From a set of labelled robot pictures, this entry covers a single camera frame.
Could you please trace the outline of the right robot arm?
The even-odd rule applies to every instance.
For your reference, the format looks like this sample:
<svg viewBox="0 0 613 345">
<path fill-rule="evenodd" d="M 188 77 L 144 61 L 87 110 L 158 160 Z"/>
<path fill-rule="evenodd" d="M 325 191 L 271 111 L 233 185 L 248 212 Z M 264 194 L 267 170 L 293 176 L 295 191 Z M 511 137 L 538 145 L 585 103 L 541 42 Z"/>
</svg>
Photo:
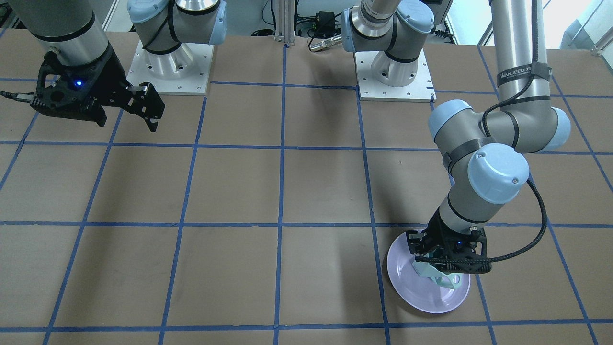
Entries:
<svg viewBox="0 0 613 345">
<path fill-rule="evenodd" d="M 87 0 L 11 0 L 9 5 L 45 55 L 35 91 L 2 91 L 2 96 L 45 116 L 101 127 L 107 120 L 104 108 L 118 107 L 156 131 L 164 101 L 153 83 L 130 83 Z M 193 69 L 188 44 L 219 45 L 226 37 L 224 0 L 130 0 L 127 9 L 145 66 L 158 79 L 182 77 Z"/>
</svg>

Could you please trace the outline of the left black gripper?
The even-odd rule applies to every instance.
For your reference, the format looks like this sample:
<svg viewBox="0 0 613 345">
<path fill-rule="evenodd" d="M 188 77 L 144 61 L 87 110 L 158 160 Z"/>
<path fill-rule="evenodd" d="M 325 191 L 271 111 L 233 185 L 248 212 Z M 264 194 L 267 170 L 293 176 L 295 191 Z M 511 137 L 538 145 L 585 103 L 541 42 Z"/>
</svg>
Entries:
<svg viewBox="0 0 613 345">
<path fill-rule="evenodd" d="M 469 227 L 454 230 L 444 222 L 440 209 L 435 211 L 425 230 L 407 230 L 407 245 L 417 262 L 425 262 L 442 273 L 485 274 L 492 264 L 483 260 L 451 260 L 427 258 L 429 254 L 480 254 L 488 253 L 488 241 L 484 228 L 470 223 Z"/>
</svg>

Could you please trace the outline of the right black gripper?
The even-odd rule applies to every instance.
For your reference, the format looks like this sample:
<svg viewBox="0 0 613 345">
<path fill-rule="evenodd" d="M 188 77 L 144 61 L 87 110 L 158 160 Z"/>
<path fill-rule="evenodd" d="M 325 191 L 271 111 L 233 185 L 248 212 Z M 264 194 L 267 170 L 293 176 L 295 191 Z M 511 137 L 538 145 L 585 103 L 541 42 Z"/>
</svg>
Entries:
<svg viewBox="0 0 613 345">
<path fill-rule="evenodd" d="M 57 53 L 48 50 L 44 55 L 38 77 L 47 76 L 48 80 L 51 80 L 53 74 L 63 77 L 66 81 L 85 79 L 87 94 L 95 97 L 102 107 L 118 105 L 125 111 L 141 117 L 151 132 L 156 132 L 158 120 L 162 118 L 166 109 L 166 104 L 152 83 L 143 82 L 138 86 L 128 86 L 125 70 L 112 44 L 107 44 L 100 57 L 79 66 L 63 65 Z M 111 101 L 113 92 L 116 102 Z"/>
</svg>

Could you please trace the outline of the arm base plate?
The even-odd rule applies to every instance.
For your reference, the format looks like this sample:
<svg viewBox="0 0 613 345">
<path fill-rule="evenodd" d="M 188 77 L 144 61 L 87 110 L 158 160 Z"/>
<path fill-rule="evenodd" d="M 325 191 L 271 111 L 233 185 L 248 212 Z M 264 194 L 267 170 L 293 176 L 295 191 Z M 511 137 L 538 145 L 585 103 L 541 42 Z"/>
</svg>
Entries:
<svg viewBox="0 0 613 345">
<path fill-rule="evenodd" d="M 410 63 L 393 61 L 385 52 L 355 52 L 362 101 L 430 102 L 437 96 L 423 50 Z"/>
<path fill-rule="evenodd" d="M 206 96 L 215 45 L 182 43 L 174 52 L 156 55 L 138 42 L 127 80 L 153 84 L 160 95 Z"/>
</svg>

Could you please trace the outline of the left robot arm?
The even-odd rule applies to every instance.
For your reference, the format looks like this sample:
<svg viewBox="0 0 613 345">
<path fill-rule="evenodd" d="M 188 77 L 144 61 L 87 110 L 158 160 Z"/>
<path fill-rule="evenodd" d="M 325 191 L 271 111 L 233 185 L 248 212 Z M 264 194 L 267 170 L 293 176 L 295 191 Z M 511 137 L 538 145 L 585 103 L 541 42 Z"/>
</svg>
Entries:
<svg viewBox="0 0 613 345">
<path fill-rule="evenodd" d="M 550 102 L 551 68 L 542 35 L 540 0 L 491 0 L 497 56 L 497 104 L 475 112 L 466 101 L 438 105 L 428 119 L 443 166 L 454 179 L 427 227 L 408 230 L 405 247 L 415 262 L 442 273 L 483 274 L 492 263 L 525 253 L 543 237 L 545 204 L 529 180 L 526 153 L 554 150 L 567 141 L 570 120 Z M 377 52 L 381 83 L 412 81 L 434 15 L 420 0 L 362 0 L 341 14 L 343 48 Z M 541 229 L 525 247 L 488 258 L 484 225 L 524 185 L 534 192 Z"/>
</svg>

